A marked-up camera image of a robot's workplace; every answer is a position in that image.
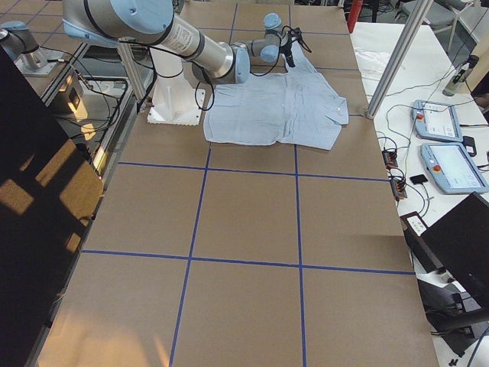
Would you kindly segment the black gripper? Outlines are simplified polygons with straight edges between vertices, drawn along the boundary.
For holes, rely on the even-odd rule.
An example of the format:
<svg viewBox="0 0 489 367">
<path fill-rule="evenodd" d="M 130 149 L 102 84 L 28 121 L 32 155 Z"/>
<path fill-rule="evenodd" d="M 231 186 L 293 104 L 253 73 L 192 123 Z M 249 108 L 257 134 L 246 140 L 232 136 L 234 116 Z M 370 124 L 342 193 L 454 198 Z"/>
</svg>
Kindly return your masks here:
<svg viewBox="0 0 489 367">
<path fill-rule="evenodd" d="M 299 27 L 292 28 L 289 25 L 284 25 L 281 30 L 282 41 L 280 42 L 280 52 L 286 57 L 286 62 L 289 67 L 295 67 L 292 56 L 292 44 L 297 42 L 306 52 L 311 53 L 309 46 L 303 40 L 302 31 Z"/>
</svg>

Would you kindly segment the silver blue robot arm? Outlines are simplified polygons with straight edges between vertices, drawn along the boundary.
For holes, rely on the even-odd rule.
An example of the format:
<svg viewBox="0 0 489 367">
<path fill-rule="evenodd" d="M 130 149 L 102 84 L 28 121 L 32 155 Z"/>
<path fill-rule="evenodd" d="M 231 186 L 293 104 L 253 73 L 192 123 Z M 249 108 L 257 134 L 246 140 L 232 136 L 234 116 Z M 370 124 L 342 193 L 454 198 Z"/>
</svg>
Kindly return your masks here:
<svg viewBox="0 0 489 367">
<path fill-rule="evenodd" d="M 245 83 L 253 58 L 273 63 L 283 56 L 294 67 L 293 43 L 309 49 L 301 30 L 284 25 L 276 13 L 264 17 L 261 39 L 236 44 L 214 41 L 176 15 L 170 1 L 65 1 L 63 26 L 68 36 L 100 47 L 116 48 L 126 37 L 164 47 L 193 63 L 197 79 L 212 84 Z"/>
<path fill-rule="evenodd" d="M 8 21 L 1 24 L 1 47 L 16 61 L 22 54 L 35 52 L 39 45 L 24 22 Z"/>
</svg>

